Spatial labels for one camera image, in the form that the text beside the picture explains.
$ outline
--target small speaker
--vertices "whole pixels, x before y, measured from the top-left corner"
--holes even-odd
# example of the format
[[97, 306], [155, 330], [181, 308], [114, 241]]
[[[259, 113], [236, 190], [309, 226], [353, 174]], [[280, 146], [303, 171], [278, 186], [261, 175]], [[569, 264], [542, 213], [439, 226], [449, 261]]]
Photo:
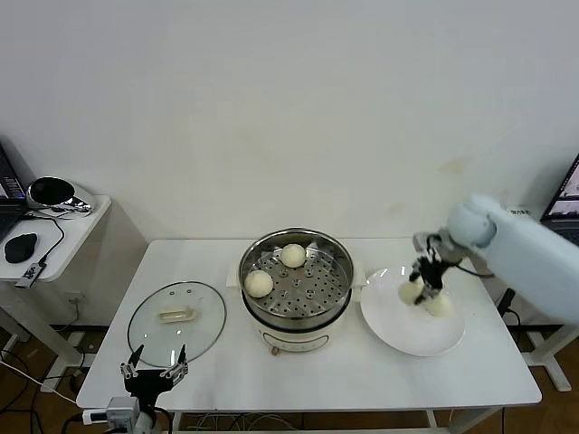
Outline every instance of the small speaker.
[[33, 210], [48, 209], [55, 212], [90, 214], [97, 201], [85, 189], [61, 178], [45, 176], [31, 183], [26, 190], [28, 206]]

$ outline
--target steamed bun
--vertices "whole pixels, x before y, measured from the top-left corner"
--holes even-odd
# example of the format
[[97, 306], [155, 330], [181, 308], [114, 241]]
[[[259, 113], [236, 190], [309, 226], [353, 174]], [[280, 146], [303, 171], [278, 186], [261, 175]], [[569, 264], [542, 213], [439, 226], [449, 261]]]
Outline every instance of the steamed bun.
[[280, 257], [283, 265], [296, 269], [306, 262], [306, 250], [298, 244], [288, 244], [281, 250]]
[[432, 300], [424, 302], [424, 308], [432, 316], [449, 317], [452, 314], [452, 302], [448, 294], [440, 293]]
[[404, 282], [398, 288], [398, 297], [408, 306], [414, 305], [414, 300], [420, 296], [422, 289], [424, 288], [424, 282], [422, 278], [417, 278], [414, 282]]
[[262, 298], [270, 294], [273, 289], [273, 279], [265, 271], [255, 270], [245, 278], [245, 290], [255, 298]]

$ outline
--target metal rim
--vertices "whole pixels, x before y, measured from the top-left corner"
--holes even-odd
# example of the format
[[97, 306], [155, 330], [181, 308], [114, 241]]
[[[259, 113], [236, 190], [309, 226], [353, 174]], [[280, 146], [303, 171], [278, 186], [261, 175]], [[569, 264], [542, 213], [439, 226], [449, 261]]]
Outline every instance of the metal rim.
[[[206, 283], [200, 282], [198, 280], [180, 280], [178, 282], [173, 282], [170, 283], [168, 285], [165, 285], [162, 288], [159, 288], [157, 291], [155, 291], [153, 294], [150, 294], [149, 296], [147, 296], [147, 298], [145, 298], [135, 309], [135, 311], [133, 312], [133, 315], [130, 317], [130, 321], [128, 321], [128, 327], [127, 327], [127, 343], [128, 343], [128, 348], [130, 349], [131, 353], [135, 352], [135, 349], [133, 348], [133, 345], [131, 345], [130, 343], [130, 338], [128, 336], [128, 332], [130, 331], [130, 326], [131, 324], [133, 324], [133, 319], [135, 318], [135, 314], [137, 313], [137, 311], [140, 309], [141, 306], [143, 306], [145, 303], [147, 303], [147, 301], [153, 297], [157, 292], [162, 291], [163, 289], [167, 289], [167, 288], [171, 288], [174, 285], [180, 285], [183, 283], [195, 283], [198, 285], [203, 285], [204, 287], [208, 287], [210, 289], [212, 289], [221, 299], [221, 302], [223, 303], [223, 324], [221, 325], [221, 329], [219, 330], [219, 333], [217, 334], [217, 336], [215, 337], [215, 339], [211, 342], [211, 345], [209, 345], [205, 351], [203, 351], [202, 353], [199, 353], [198, 355], [196, 355], [195, 357], [191, 358], [191, 359], [187, 359], [187, 362], [192, 362], [195, 359], [198, 359], [199, 357], [201, 357], [203, 354], [207, 353], [214, 345], [215, 342], [217, 342], [217, 339], [219, 339], [219, 336], [221, 336], [221, 333], [223, 332], [223, 328], [225, 327], [225, 322], [227, 321], [227, 306], [225, 305], [225, 300], [223, 299], [223, 296], [219, 293], [219, 291], [217, 289], [215, 289], [214, 287], [212, 287], [211, 285], [207, 285]], [[152, 363], [148, 363], [145, 362], [143, 360], [139, 360], [140, 362], [144, 363], [144, 364], [148, 364], [149, 366], [154, 366], [156, 368], [166, 368], [166, 366], [164, 365], [158, 365], [158, 364], [152, 364]]]
[[305, 334], [305, 333], [311, 333], [311, 332], [317, 332], [318, 330], [321, 330], [322, 328], [325, 328], [327, 326], [331, 326], [332, 323], [334, 323], [336, 320], [338, 320], [342, 315], [344, 315], [344, 313], [346, 312], [346, 309], [348, 306], [350, 306], [350, 300], [352, 299], [352, 290], [350, 289], [347, 296], [346, 296], [346, 303], [344, 303], [344, 306], [342, 308], [342, 310], [340, 310], [339, 313], [337, 313], [335, 316], [333, 316], [332, 318], [330, 318], [327, 322], [322, 323], [320, 325], [316, 325], [314, 327], [311, 328], [300, 328], [300, 329], [289, 329], [289, 328], [281, 328], [278, 327], [274, 324], [271, 323], [266, 323], [264, 319], [260, 318], [259, 316], [255, 315], [255, 313], [249, 308], [247, 300], [245, 299], [245, 294], [242, 292], [242, 299], [243, 299], [243, 304], [245, 305], [245, 308], [249, 311], [250, 314], [252, 314], [253, 318], [255, 318], [260, 324], [278, 331], [278, 332], [282, 332], [282, 333], [292, 333], [292, 334]]
[[[280, 260], [283, 246], [297, 243], [307, 253], [296, 269]], [[273, 278], [271, 293], [251, 297], [244, 279], [254, 270]], [[351, 298], [354, 264], [347, 249], [323, 232], [288, 228], [261, 237], [245, 251], [238, 279], [245, 307], [265, 326], [286, 333], [304, 333], [331, 324], [346, 310]]]

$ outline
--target white table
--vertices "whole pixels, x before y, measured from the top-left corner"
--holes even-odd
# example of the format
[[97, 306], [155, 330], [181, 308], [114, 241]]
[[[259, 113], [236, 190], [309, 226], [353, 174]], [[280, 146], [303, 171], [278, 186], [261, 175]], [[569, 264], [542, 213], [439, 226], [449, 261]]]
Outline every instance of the white table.
[[[46, 268], [38, 278], [38, 281], [50, 282], [56, 280], [63, 273], [82, 243], [110, 207], [110, 198], [108, 196], [96, 196], [96, 198], [97, 206], [95, 210], [86, 217], [74, 220], [58, 220], [65, 237], [48, 256]], [[5, 244], [13, 237], [32, 232], [38, 235], [38, 241], [36, 242], [34, 254], [30, 259], [19, 264], [11, 264], [6, 261], [4, 253], [1, 255], [0, 285], [2, 285], [3, 291], [15, 297], [10, 297], [9, 300], [0, 300], [0, 303], [2, 309], [17, 323], [25, 327], [31, 334], [59, 355], [48, 374], [48, 376], [53, 377], [62, 375], [67, 366], [79, 365], [82, 355], [74, 346], [81, 341], [83, 334], [72, 333], [67, 342], [44, 321], [42, 315], [26, 303], [23, 298], [25, 289], [14, 287], [13, 282], [18, 280], [31, 264], [38, 262], [61, 236], [61, 233], [52, 222], [46, 220], [22, 221], [18, 222], [8, 235], [4, 237], [0, 243], [0, 251], [4, 252]], [[90, 366], [92, 360], [92, 354], [87, 354], [83, 365]], [[55, 387], [58, 384], [58, 379], [48, 380], [45, 384]]]
[[[411, 240], [343, 240], [366, 274], [408, 266]], [[333, 341], [307, 354], [281, 354], [252, 328], [238, 291], [226, 288], [231, 265], [250, 241], [154, 241], [113, 319], [77, 398], [82, 408], [106, 407], [125, 396], [119, 364], [129, 356], [127, 327], [151, 293], [179, 280], [219, 290], [227, 320], [215, 345], [189, 364], [189, 374], [157, 405], [171, 411], [431, 410], [471, 408], [452, 422], [469, 429], [502, 406], [536, 403], [541, 392], [477, 278], [458, 270], [446, 281], [464, 309], [466, 332], [451, 352], [430, 358], [402, 354], [367, 327], [359, 305], [345, 313]]]

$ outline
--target computer mouse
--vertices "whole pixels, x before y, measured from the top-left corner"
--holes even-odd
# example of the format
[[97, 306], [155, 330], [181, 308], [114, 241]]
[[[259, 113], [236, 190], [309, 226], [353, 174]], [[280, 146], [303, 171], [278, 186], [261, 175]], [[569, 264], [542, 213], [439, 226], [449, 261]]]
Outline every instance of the computer mouse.
[[24, 262], [34, 254], [38, 237], [35, 233], [26, 233], [9, 240], [4, 246], [6, 260], [11, 264]]

